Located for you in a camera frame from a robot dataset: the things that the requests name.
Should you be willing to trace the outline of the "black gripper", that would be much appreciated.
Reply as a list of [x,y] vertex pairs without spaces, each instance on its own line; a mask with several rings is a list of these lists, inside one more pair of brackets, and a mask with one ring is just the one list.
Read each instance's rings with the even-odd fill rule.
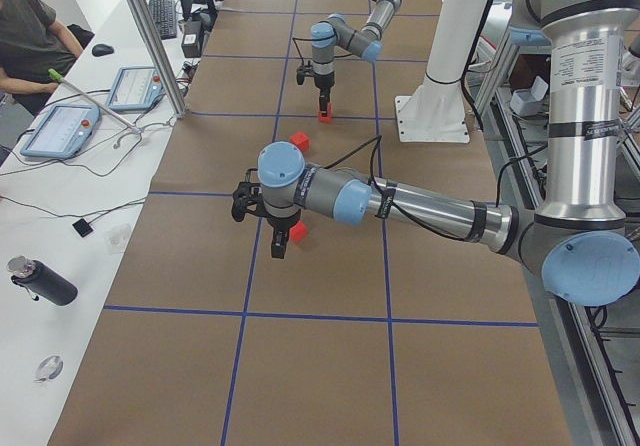
[[294,214],[286,217],[277,217],[270,214],[267,222],[272,226],[273,235],[271,241],[271,257],[275,259],[284,259],[287,244],[289,241],[289,230],[294,227],[300,220],[301,211],[298,210]]
[[321,74],[314,72],[313,79],[315,86],[320,89],[318,114],[329,115],[331,106],[330,92],[334,86],[334,73]]

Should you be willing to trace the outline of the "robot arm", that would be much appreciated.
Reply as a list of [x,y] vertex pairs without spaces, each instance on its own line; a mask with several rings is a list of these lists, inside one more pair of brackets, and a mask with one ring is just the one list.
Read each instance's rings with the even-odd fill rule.
[[381,54],[382,37],[392,18],[402,5],[402,0],[371,0],[372,12],[359,29],[351,27],[340,14],[332,14],[314,24],[310,29],[311,60],[296,72],[296,81],[304,83],[311,77],[319,90],[318,120],[332,119],[331,89],[335,85],[335,49],[343,49],[369,63]]
[[551,52],[545,193],[532,210],[492,198],[491,167],[475,161],[483,134],[463,119],[460,84],[492,1],[444,0],[424,79],[401,98],[392,136],[373,140],[366,171],[310,163],[287,141],[259,153],[250,199],[272,227],[273,257],[303,211],[350,225],[370,215],[482,244],[582,306],[636,286],[639,253],[614,179],[623,39],[639,0],[513,0],[507,37],[532,34]]

